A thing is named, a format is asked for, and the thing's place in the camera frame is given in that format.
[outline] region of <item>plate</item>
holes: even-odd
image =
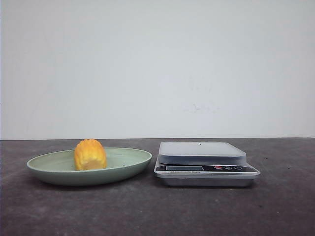
[[[107,167],[76,171],[74,150],[58,151],[37,156],[27,167],[39,180],[66,186],[97,185],[120,181],[142,172],[148,166],[151,153],[122,147],[106,147]]]

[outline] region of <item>silver scale body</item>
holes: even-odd
[[[200,171],[199,166],[222,167],[222,170]],[[233,168],[247,171],[233,171]],[[154,172],[170,186],[245,187],[260,175],[260,171],[247,163],[245,152],[224,142],[162,142]]]

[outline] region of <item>yellow corn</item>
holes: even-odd
[[[76,170],[106,168],[106,152],[99,141],[82,140],[74,150],[74,163]]]

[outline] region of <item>scale button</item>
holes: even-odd
[[[243,167],[241,167],[241,166],[234,166],[234,169],[236,169],[236,170],[241,170]]]

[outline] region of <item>scale base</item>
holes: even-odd
[[[168,186],[248,187],[253,179],[160,178]]]

